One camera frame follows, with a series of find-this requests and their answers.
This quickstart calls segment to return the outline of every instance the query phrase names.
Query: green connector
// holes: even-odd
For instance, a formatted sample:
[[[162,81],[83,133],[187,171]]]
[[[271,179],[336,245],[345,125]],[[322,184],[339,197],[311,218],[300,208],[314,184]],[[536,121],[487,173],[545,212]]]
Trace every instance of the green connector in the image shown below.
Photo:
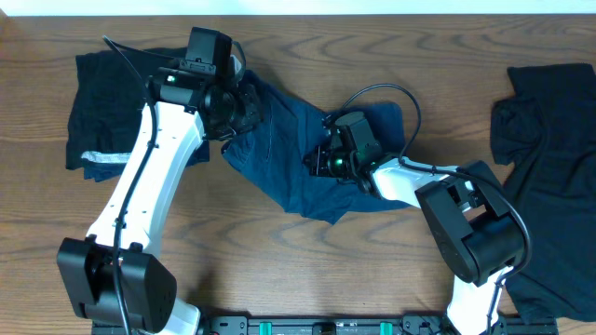
[[[393,335],[393,324],[390,322],[381,322],[381,335]]]
[[[271,322],[261,322],[259,325],[259,335],[272,335],[273,334],[273,326]]]

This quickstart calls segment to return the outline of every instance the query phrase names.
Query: camera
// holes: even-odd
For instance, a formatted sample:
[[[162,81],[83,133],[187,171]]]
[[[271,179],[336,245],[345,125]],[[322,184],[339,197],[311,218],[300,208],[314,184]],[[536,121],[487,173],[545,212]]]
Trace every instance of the camera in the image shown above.
[[[308,173],[341,182],[353,181],[363,193],[372,193],[367,168],[386,155],[364,112],[342,111],[325,119],[323,125],[330,137],[303,158]]]
[[[238,47],[243,63],[232,56]],[[256,88],[241,83],[246,60],[241,46],[230,36],[205,28],[193,28],[184,59],[160,67],[149,77],[154,101],[186,106],[198,112],[205,140],[227,140],[253,130],[263,119]]]

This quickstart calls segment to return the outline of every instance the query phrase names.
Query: black t-shirt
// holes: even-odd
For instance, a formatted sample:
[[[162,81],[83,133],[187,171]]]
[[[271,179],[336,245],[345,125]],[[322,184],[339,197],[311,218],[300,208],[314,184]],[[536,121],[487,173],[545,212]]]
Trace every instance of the black t-shirt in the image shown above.
[[[534,241],[507,290],[525,320],[596,321],[596,75],[588,64],[510,68],[516,97],[493,110],[497,164]]]

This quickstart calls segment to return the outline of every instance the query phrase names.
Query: denim fabric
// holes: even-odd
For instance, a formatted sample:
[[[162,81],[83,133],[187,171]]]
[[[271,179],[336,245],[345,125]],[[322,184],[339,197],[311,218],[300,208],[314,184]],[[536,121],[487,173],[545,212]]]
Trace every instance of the denim fabric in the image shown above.
[[[336,223],[346,212],[400,209],[400,201],[363,194],[354,184],[332,178],[312,177],[302,160],[305,154],[328,139],[318,108],[280,93],[251,72],[241,85],[252,83],[264,105],[264,121],[252,132],[239,135],[222,149],[223,158],[262,189],[286,212]],[[404,145],[401,109],[395,103],[352,107],[363,111],[375,136],[387,151]]]

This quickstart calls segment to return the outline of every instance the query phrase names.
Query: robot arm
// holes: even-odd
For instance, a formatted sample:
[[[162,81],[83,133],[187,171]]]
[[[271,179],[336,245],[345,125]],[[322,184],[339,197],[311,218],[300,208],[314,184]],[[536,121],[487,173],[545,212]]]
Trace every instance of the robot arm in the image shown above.
[[[130,328],[144,332],[196,334],[200,312],[176,298],[176,279],[157,258],[172,197],[194,150],[205,139],[228,139],[261,120],[255,88],[238,85],[244,64],[231,56],[233,44],[244,58],[230,37],[193,28],[185,59],[173,68],[157,69],[148,79],[143,91],[147,103],[156,101],[151,106],[155,115],[145,105],[137,141],[110,201],[85,240],[65,238],[57,256],[77,316],[109,325],[122,325],[127,316]],[[129,190],[126,212],[121,212]],[[116,225],[120,215],[121,231]],[[120,243],[115,245],[118,232]],[[115,284],[122,287],[120,297]]]
[[[463,169],[499,185],[492,171],[480,161],[433,167],[387,154],[363,112],[340,115],[329,125],[329,141],[305,157],[310,174],[352,180],[364,193],[420,208],[442,258],[455,273],[447,310],[451,325],[463,335],[483,333],[489,310],[490,323],[497,321],[492,308],[495,282],[522,261],[524,237],[495,189],[447,173]],[[481,206],[485,211],[471,221],[464,216]]]

